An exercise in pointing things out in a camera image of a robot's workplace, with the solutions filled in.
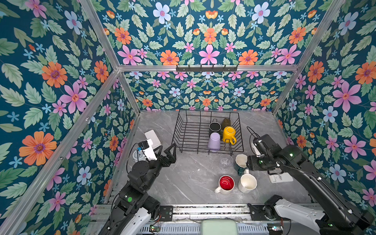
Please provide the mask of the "green and cream mug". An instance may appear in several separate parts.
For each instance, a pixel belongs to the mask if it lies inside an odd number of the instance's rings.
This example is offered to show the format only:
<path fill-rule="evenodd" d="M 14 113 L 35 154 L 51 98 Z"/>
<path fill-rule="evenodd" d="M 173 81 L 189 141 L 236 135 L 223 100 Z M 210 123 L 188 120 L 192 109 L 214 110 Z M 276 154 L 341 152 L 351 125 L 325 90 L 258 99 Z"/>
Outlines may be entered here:
<path fill-rule="evenodd" d="M 249 168 L 247 166 L 248 157 L 245 154 L 239 154 L 235 158 L 234 169 L 238 176 L 249 173 Z"/>

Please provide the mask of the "cream ceramic mug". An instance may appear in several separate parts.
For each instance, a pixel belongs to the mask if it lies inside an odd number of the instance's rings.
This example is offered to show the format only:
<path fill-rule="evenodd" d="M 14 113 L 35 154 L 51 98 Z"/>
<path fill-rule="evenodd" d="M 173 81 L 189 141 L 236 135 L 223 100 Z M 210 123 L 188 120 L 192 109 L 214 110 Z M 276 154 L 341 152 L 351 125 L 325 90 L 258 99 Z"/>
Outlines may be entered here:
<path fill-rule="evenodd" d="M 240 178 L 238 187 L 242 193 L 249 193 L 257 187 L 257 179 L 250 173 L 250 170 L 245 169 Z"/>

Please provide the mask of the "yellow plastic mug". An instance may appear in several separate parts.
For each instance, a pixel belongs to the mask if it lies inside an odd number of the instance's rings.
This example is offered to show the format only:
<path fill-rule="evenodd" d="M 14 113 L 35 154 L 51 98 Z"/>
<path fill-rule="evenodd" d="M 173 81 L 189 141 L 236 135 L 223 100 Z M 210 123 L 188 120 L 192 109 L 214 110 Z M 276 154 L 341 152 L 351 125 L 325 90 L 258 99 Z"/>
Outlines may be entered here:
<path fill-rule="evenodd" d="M 235 145 L 237 143 L 235 128 L 233 128 L 231 126 L 225 127 L 224 130 L 223 130 L 222 141 L 225 144 Z"/>

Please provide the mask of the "lavender plastic cup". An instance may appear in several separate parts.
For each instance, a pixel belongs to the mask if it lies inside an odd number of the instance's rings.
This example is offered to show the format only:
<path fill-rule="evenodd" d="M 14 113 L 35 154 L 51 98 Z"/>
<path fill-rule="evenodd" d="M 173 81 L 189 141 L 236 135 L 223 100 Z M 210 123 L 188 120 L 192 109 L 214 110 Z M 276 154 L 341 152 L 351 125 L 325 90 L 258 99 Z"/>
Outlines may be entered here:
<path fill-rule="evenodd" d="M 220 134 L 217 132 L 213 132 L 210 135 L 209 142 L 208 142 L 208 149 L 211 152 L 218 152 L 221 147 L 221 137 Z"/>

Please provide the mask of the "black mug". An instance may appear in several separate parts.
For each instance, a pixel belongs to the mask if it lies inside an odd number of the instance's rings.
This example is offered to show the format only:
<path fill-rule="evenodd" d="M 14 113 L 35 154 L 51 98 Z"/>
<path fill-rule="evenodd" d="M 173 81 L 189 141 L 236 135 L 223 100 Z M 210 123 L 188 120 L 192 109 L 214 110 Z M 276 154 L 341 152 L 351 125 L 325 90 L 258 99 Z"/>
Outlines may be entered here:
<path fill-rule="evenodd" d="M 211 123 L 209 124 L 209 136 L 212 134 L 212 133 L 220 133 L 221 131 L 221 124 L 218 122 L 217 118 L 213 119 L 211 121 Z"/>

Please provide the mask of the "gold glitter cup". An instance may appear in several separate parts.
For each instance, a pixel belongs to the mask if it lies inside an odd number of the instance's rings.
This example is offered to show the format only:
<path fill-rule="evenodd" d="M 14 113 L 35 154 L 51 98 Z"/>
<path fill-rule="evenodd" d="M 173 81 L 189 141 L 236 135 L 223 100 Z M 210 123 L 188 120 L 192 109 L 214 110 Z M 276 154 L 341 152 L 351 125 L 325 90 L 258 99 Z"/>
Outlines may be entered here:
<path fill-rule="evenodd" d="M 224 130 L 228 126 L 231 126 L 231 120 L 229 118 L 225 118 L 221 123 L 221 129 Z"/>

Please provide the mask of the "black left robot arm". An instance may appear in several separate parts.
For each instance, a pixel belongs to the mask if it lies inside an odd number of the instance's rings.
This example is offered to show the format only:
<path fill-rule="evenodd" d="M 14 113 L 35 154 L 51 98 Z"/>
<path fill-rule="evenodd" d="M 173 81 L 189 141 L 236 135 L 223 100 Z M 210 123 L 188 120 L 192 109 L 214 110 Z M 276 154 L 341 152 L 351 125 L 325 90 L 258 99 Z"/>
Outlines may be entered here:
<path fill-rule="evenodd" d="M 162 168 L 176 163 L 176 144 L 162 155 L 159 146 L 157 159 L 137 161 L 128 173 L 128 181 L 120 190 L 111 214 L 99 232 L 100 235 L 135 235 L 160 213 L 160 202 L 149 196 L 148 191 Z"/>

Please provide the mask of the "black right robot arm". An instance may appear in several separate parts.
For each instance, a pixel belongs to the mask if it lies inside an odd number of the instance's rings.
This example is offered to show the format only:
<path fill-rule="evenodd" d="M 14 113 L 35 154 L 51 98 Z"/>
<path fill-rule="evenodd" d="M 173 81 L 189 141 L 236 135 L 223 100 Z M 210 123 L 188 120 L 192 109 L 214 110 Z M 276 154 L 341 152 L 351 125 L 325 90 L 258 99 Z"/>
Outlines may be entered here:
<path fill-rule="evenodd" d="M 250 138 L 250 146 L 253 154 L 247 160 L 248 170 L 267 171 L 272 176 L 280 169 L 297 180 L 322 208 L 313 210 L 274 195 L 262 210 L 267 219 L 290 219 L 321 235 L 363 235 L 375 221 L 371 212 L 358 209 L 323 179 L 299 147 L 281 148 L 269 135 Z"/>

